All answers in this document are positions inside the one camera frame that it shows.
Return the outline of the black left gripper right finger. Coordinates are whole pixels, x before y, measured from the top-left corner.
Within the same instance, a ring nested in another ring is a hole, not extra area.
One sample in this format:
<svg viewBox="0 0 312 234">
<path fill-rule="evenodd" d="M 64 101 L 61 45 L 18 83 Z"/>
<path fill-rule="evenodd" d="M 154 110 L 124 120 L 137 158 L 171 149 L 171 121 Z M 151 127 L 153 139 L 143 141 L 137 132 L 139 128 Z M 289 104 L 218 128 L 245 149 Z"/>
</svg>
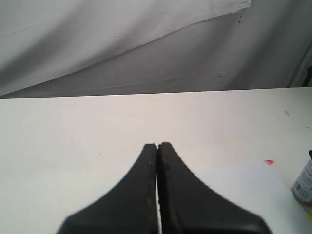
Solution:
<svg viewBox="0 0 312 234">
<path fill-rule="evenodd" d="M 164 142 L 157 151 L 157 187 L 164 234 L 270 234 L 265 221 L 206 186 Z"/>
</svg>

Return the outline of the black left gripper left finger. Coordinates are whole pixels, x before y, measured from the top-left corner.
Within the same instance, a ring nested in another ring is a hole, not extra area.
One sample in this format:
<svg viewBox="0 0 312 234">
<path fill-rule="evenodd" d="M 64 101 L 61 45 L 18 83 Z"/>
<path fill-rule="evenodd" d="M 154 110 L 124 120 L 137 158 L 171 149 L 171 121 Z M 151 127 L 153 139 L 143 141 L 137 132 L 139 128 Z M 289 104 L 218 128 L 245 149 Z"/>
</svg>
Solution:
<svg viewBox="0 0 312 234">
<path fill-rule="evenodd" d="M 107 194 L 67 217 L 59 234 L 156 234 L 156 156 L 144 145 L 124 178 Z"/>
</svg>

